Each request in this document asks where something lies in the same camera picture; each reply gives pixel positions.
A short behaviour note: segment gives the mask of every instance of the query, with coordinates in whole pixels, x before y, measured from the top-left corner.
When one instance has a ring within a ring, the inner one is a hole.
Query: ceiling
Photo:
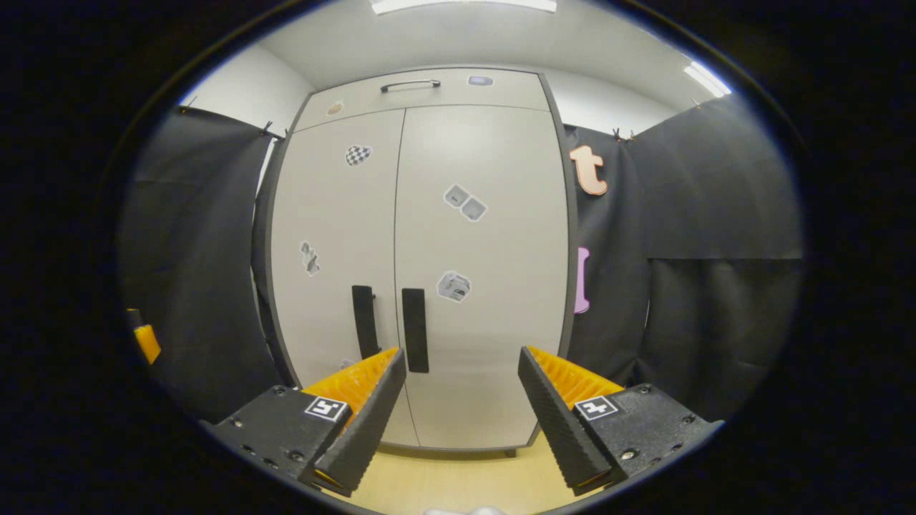
[[[424,5],[376,15],[337,0],[260,44],[316,89],[442,64],[515,64],[612,82],[676,111],[713,96],[684,73],[690,59],[599,5],[559,0],[557,12],[482,3]]]

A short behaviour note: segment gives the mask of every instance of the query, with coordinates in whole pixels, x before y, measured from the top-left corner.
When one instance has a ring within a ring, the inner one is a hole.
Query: white cabinet
[[[308,386],[362,358],[356,326],[369,317],[378,346],[404,347],[409,362],[383,442],[524,446],[536,421],[520,348],[558,352],[572,316],[574,206],[554,117],[534,74],[412,73],[452,78],[440,86],[452,100],[398,97],[378,110],[365,82],[410,79],[387,76],[317,93],[303,110],[350,95],[367,113],[300,120],[289,139],[268,234],[281,343]],[[498,76],[482,87],[470,75]],[[354,306],[353,286],[372,289],[370,312]]]

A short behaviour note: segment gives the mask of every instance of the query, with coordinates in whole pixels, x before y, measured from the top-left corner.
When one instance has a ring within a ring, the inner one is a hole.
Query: white wall
[[[669,105],[625,87],[569,71],[505,63],[463,62],[442,66],[506,68],[541,72],[547,77],[547,84],[551,87],[553,99],[557,103],[557,111],[560,112],[560,119],[564,124],[586,127],[607,134],[613,134],[614,129],[619,128],[621,137],[629,137],[630,130],[634,135],[639,134],[680,112]],[[435,66],[413,67],[397,71],[422,68],[435,68]]]
[[[180,102],[284,136],[314,88],[269,50],[253,45],[213,71]]]

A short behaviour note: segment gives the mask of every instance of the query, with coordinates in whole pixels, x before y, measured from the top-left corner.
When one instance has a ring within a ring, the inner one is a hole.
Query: orange letter
[[[601,156],[592,154],[592,148],[582,145],[570,152],[570,158],[575,161],[576,175],[579,176],[579,185],[590,195],[601,195],[607,191],[607,182],[598,180],[596,166],[602,166],[605,161]]]

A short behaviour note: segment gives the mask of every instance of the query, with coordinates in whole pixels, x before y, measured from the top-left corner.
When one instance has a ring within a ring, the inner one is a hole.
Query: cabinet handle
[[[376,333],[376,310],[372,300],[375,298],[371,286],[353,286],[353,315],[356,320],[356,340],[359,342],[359,355],[366,359],[375,356],[382,349],[378,346]]]
[[[404,346],[407,348],[407,368],[411,372],[430,372],[426,350],[426,301],[422,288],[401,290],[404,308]]]
[[[403,84],[418,84],[418,83],[424,83],[424,82],[428,82],[428,83],[432,84],[432,87],[434,87],[434,88],[438,88],[439,86],[442,85],[441,82],[439,82],[439,81],[434,81],[433,79],[424,79],[424,80],[422,80],[422,81],[392,82],[391,84],[385,84],[384,86],[382,86],[382,93],[388,93],[388,88],[390,88],[391,86],[400,86],[400,85],[403,85]]]

